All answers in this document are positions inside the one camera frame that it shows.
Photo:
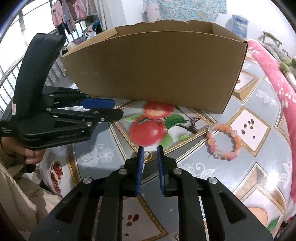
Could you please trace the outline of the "person's left hand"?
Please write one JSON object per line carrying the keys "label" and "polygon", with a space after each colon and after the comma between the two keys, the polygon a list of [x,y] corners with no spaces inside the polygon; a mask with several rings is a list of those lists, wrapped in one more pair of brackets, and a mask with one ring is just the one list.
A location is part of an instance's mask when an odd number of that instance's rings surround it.
{"label": "person's left hand", "polygon": [[29,150],[19,140],[1,137],[1,169],[16,173],[33,173],[43,160],[46,149]]}

